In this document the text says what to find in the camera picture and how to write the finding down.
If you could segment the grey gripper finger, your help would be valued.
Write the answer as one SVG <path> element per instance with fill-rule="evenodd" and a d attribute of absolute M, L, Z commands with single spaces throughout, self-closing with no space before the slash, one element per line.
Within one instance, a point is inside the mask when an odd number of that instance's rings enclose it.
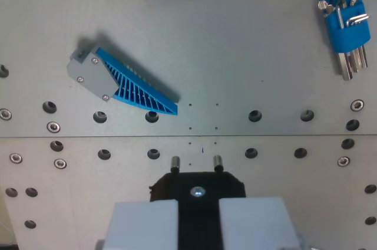
<path fill-rule="evenodd" d="M 282 198 L 219 200 L 224 249 L 301 249 Z"/>
<path fill-rule="evenodd" d="M 103 249 L 178 249 L 178 202 L 116 203 Z"/>

